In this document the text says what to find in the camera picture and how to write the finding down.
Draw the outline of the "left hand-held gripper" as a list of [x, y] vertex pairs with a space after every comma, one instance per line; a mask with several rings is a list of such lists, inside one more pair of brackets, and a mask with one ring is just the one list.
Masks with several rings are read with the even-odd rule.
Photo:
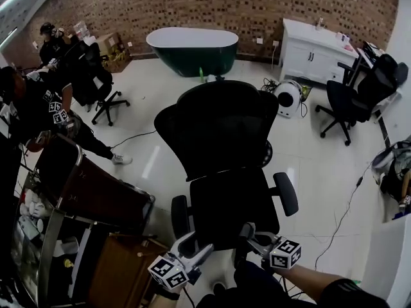
[[194, 285], [201, 276], [199, 266], [213, 250], [214, 245], [208, 244], [196, 252], [195, 232], [187, 233], [177, 239], [164, 256], [158, 256], [149, 265], [148, 272], [158, 284], [168, 290], [185, 286], [187, 283]]

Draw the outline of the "person's left forearm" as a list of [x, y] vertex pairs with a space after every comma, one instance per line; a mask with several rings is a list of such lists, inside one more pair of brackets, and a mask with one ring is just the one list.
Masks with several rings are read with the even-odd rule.
[[155, 295], [148, 308], [176, 308], [178, 300], [171, 300], [161, 295]]

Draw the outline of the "person's black clothed body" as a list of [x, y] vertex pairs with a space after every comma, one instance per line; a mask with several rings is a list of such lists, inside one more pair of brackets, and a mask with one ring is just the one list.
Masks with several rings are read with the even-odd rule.
[[276, 278], [253, 262], [240, 263], [234, 281], [235, 287], [215, 288], [196, 308], [316, 308], [313, 303], [290, 298]]

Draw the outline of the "black wristband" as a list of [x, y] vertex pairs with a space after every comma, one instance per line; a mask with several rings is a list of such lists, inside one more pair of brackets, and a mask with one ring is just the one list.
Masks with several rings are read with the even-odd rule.
[[160, 287], [159, 289], [156, 290], [156, 295], [157, 296], [162, 296], [164, 298], [167, 298], [172, 301], [178, 301], [180, 297], [180, 293], [174, 293], [174, 292], [169, 292], [166, 290], [164, 287]]

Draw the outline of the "wooden cabinet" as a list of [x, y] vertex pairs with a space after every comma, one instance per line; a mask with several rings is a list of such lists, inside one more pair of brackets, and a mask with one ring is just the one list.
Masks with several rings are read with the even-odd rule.
[[167, 251], [151, 237], [109, 234], [89, 288], [88, 308], [148, 308], [156, 288], [148, 267]]

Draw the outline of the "steel and brown service cart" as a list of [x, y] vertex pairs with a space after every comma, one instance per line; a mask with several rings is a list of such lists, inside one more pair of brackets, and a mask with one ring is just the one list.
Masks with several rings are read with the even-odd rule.
[[[19, 222], [27, 189], [48, 211], [41, 234], [30, 234]], [[13, 225], [11, 257], [34, 305], [83, 305], [107, 236], [141, 234], [154, 201], [151, 194], [98, 167], [72, 140], [62, 135], [52, 139], [26, 177]], [[53, 257], [56, 241], [68, 237], [77, 238], [78, 253]], [[66, 268], [65, 259], [73, 267]]]

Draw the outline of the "white slipper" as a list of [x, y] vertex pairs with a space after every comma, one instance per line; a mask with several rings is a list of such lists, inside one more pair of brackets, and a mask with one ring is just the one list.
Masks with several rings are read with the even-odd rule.
[[57, 240], [53, 257], [61, 257], [63, 255], [75, 255], [78, 253], [79, 244], [76, 237], [68, 237], [63, 240]]

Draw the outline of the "black mesh office chair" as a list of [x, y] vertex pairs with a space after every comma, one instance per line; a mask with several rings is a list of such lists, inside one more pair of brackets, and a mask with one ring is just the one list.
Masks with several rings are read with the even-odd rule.
[[[154, 120], [157, 133], [182, 164], [189, 195], [171, 202], [171, 222], [176, 238], [195, 232], [190, 183], [199, 178], [243, 168], [263, 168], [270, 162], [268, 141], [279, 103], [268, 92], [243, 81], [204, 83], [183, 93], [174, 105], [161, 110]], [[269, 186], [287, 216], [299, 207], [286, 173], [273, 176]]]

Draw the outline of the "white rounded furniture unit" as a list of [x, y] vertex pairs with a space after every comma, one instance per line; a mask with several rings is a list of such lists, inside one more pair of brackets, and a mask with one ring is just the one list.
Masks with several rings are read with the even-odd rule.
[[411, 308], [411, 214], [373, 230], [361, 287], [391, 308]]

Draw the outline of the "group of white cups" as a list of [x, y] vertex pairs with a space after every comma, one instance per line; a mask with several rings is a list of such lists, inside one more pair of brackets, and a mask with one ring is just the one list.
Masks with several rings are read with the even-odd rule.
[[43, 233], [46, 227], [45, 219], [48, 218], [48, 211], [40, 197], [31, 189], [25, 190], [19, 212], [21, 215], [19, 222], [22, 228], [28, 226], [27, 231], [30, 234]]

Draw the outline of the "white sink cabinet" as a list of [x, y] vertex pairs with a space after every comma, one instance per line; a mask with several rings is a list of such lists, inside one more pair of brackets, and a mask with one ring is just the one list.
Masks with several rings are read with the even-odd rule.
[[283, 28], [281, 80], [291, 76], [323, 84], [329, 80], [341, 83], [344, 70], [338, 64], [352, 66], [359, 57], [354, 47], [353, 51], [344, 49], [350, 43], [341, 33], [317, 30], [314, 25], [291, 19], [283, 19]]

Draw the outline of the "green and white bathtub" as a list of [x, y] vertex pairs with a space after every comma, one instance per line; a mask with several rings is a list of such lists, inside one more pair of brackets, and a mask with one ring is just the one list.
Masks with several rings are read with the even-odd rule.
[[224, 75], [234, 64], [237, 34], [202, 28], [160, 28], [146, 36], [146, 43], [170, 69], [182, 77]]

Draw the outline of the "white desk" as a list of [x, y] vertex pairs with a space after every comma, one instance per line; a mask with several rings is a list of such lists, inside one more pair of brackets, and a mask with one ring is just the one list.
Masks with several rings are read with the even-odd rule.
[[377, 102], [376, 106], [373, 108], [372, 112], [376, 114], [375, 123], [378, 123], [383, 116], [385, 109], [399, 96], [402, 95], [401, 86], [396, 85], [394, 79], [394, 71], [399, 63], [395, 61], [390, 55], [374, 44], [364, 41], [363, 47], [357, 49], [360, 56], [356, 61], [356, 66], [358, 71], [361, 67], [364, 68], [364, 72], [369, 73], [376, 66], [381, 66], [382, 71], [387, 70], [389, 84], [391, 84], [394, 90], [390, 90], [387, 94], [384, 94], [384, 98]]

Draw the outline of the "cardboard box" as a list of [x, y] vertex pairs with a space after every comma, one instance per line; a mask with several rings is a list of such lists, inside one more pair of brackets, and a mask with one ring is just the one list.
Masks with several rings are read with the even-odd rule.
[[103, 67], [110, 73], [121, 73], [131, 57], [117, 33], [102, 35], [96, 39]]

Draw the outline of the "black backpack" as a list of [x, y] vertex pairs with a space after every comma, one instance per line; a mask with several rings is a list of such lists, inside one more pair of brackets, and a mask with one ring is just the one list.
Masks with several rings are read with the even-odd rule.
[[400, 62], [394, 71], [394, 79], [398, 87], [402, 86], [408, 78], [408, 65]]

